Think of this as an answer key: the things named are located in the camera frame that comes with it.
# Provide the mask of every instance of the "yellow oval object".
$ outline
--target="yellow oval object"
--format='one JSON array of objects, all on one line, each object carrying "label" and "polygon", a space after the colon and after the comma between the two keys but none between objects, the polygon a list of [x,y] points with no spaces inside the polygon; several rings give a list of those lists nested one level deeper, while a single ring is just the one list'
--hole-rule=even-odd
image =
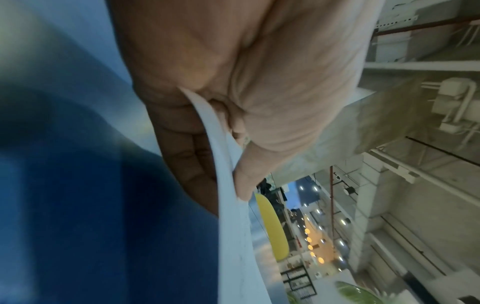
[{"label": "yellow oval object", "polygon": [[289,243],[282,224],[280,224],[279,217],[266,197],[255,193],[255,198],[266,228],[266,233],[270,239],[273,255],[277,261],[281,261],[290,253]]}]

